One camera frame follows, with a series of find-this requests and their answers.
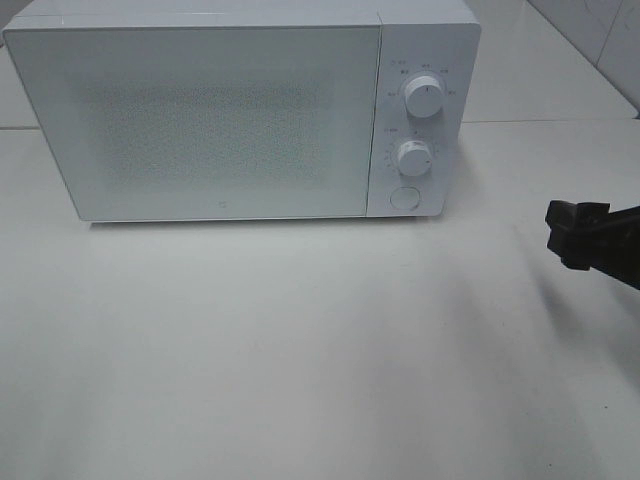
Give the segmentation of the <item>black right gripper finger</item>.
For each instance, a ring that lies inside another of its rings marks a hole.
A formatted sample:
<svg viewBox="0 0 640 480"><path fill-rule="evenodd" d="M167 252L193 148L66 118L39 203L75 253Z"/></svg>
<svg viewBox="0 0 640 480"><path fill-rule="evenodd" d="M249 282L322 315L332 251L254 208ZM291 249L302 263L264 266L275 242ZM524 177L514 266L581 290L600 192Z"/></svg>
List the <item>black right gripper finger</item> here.
<svg viewBox="0 0 640 480"><path fill-rule="evenodd" d="M552 200L545 222L551 234L596 232L609 227L609 209L608 203Z"/></svg>
<svg viewBox="0 0 640 480"><path fill-rule="evenodd" d="M553 227L550 229L547 248L555 253L561 263L572 270L591 269L592 240L594 229Z"/></svg>

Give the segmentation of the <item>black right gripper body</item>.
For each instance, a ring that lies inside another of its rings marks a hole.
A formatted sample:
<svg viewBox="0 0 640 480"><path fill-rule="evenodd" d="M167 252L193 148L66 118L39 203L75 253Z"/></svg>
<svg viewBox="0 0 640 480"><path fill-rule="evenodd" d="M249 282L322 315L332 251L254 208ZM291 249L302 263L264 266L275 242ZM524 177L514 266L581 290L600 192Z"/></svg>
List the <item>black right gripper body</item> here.
<svg viewBox="0 0 640 480"><path fill-rule="evenodd" d="M639 289L639 207L611 211L604 204L593 227L590 265L601 273Z"/></svg>

